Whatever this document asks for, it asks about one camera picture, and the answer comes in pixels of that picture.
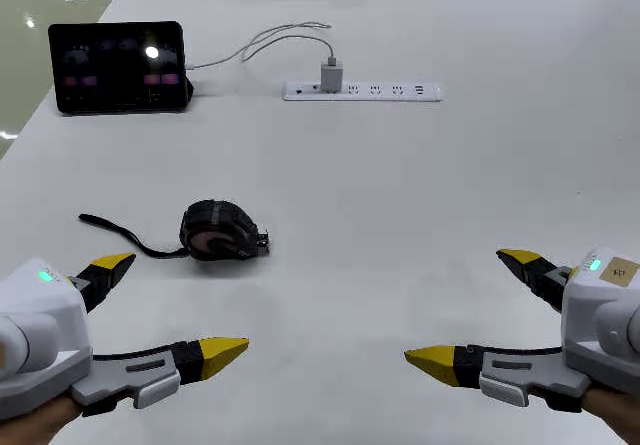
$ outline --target tape measure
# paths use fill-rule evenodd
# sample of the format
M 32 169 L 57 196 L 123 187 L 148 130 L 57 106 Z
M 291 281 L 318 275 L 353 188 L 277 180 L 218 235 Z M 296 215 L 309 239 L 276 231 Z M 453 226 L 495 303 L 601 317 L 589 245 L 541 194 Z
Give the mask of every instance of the tape measure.
M 259 233 L 258 226 L 238 205 L 222 200 L 203 200 L 191 205 L 180 225 L 183 248 L 173 252 L 153 250 L 130 230 L 95 215 L 82 213 L 81 221 L 116 232 L 153 258 L 191 256 L 196 260 L 247 260 L 269 253 L 269 234 Z

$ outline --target glossy floor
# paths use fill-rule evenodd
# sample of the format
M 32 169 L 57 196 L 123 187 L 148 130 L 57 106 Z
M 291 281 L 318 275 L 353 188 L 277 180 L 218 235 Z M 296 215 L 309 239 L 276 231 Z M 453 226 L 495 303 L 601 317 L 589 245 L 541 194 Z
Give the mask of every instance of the glossy floor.
M 94 22 L 111 0 L 0 0 L 0 157 L 51 87 L 47 27 Z

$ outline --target table surface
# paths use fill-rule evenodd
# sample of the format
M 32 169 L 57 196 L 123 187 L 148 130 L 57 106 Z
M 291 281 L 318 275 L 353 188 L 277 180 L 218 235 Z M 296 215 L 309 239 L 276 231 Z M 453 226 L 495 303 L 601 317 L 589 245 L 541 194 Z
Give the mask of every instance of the table surface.
M 139 256 L 92 313 L 98 353 L 247 336 L 217 378 L 123 403 L 59 443 L 606 443 L 586 414 L 448 389 L 404 361 L 440 343 L 544 347 L 559 317 L 496 259 L 640 256 L 638 0 L 114 0 L 104 21 L 182 23 L 187 59 L 276 23 L 322 20 L 346 77 L 435 80 L 439 104 L 286 103 L 324 50 L 288 43 L 191 74 L 183 114 L 64 118 L 50 93 L 0 162 L 0 276 L 132 250 L 89 212 L 177 245 L 182 212 L 241 205 L 272 253 Z

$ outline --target green indicator light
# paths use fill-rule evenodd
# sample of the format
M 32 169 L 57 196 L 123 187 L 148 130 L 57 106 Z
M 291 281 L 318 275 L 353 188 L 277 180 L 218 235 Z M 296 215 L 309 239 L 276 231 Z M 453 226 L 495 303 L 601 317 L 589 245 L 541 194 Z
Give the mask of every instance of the green indicator light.
M 47 272 L 40 272 L 38 273 L 38 276 L 44 280 L 45 282 L 50 282 L 51 280 L 53 280 L 53 277 L 51 275 L 49 275 Z

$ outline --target white power strip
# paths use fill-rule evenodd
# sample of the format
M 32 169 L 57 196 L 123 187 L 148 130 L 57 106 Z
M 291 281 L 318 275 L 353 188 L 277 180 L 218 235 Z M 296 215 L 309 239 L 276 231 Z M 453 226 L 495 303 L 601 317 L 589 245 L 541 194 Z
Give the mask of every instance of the white power strip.
M 318 82 L 287 82 L 282 98 L 299 102 L 439 102 L 443 94 L 436 83 L 345 82 L 341 92 L 325 93 Z

